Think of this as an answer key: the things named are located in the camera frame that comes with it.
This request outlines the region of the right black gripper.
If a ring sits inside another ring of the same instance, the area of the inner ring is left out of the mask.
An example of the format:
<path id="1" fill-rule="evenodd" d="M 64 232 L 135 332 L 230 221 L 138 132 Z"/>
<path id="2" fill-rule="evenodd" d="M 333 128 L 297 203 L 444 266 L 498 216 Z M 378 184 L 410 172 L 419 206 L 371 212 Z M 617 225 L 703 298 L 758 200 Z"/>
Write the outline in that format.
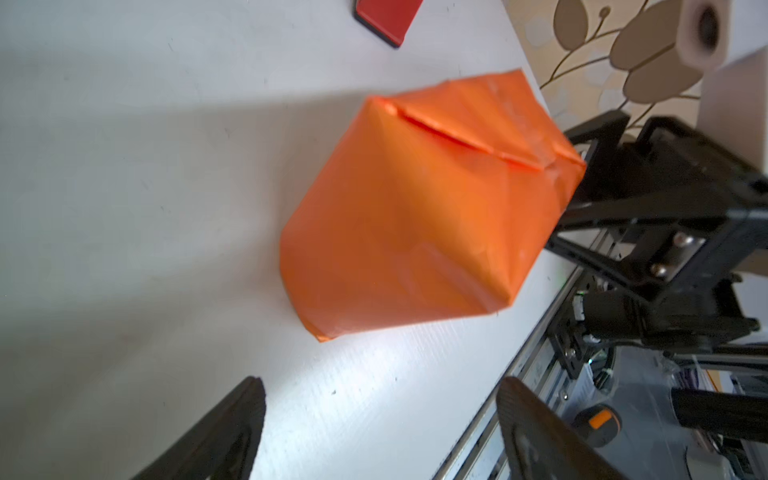
<path id="1" fill-rule="evenodd" d="M 756 332 L 733 286 L 738 265 L 767 246 L 767 179 L 673 117 L 654 117 L 637 139 L 630 116 L 610 110 L 564 132 L 587 145 L 586 172 L 546 248 L 601 277 L 590 331 L 650 348 L 714 348 Z M 565 238 L 605 230 L 630 246 L 619 258 Z"/>

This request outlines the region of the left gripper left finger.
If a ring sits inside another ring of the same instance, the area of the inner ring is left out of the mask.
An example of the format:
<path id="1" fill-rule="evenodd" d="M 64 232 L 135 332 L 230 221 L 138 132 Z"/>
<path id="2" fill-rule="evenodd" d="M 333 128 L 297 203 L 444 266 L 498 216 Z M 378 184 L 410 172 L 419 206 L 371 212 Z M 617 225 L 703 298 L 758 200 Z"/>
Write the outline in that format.
<path id="1" fill-rule="evenodd" d="M 249 376 L 137 479 L 248 479 L 267 411 L 260 378 Z"/>

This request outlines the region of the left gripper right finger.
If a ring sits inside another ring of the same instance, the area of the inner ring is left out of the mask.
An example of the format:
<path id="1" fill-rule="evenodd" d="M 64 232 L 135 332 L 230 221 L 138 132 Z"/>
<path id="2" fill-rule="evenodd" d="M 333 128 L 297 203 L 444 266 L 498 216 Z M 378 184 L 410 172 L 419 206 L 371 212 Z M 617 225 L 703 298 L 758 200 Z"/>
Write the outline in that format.
<path id="1" fill-rule="evenodd" d="M 512 479 L 622 479 L 521 380 L 506 377 L 497 416 Z"/>

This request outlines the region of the yellow orange wrapping paper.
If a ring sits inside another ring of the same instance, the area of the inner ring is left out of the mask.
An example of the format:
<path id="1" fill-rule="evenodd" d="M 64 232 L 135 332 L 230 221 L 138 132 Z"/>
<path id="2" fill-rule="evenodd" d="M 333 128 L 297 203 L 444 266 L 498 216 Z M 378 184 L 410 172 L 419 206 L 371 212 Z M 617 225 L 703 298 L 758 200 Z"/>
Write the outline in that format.
<path id="1" fill-rule="evenodd" d="M 371 96 L 283 228 L 317 339 L 511 306 L 586 172 L 520 70 Z"/>

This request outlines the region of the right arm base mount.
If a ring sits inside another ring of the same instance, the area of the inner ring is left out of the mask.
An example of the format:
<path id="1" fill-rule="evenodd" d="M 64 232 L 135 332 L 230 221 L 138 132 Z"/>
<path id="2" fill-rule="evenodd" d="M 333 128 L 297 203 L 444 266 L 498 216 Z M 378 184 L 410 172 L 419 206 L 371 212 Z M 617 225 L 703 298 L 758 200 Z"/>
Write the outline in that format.
<path id="1" fill-rule="evenodd" d="M 759 330 L 759 321 L 743 314 L 730 279 L 703 293 L 674 294 L 651 305 L 580 271 L 547 336 L 560 365 L 575 379 L 600 351 L 628 346 L 667 355 L 722 353 Z"/>

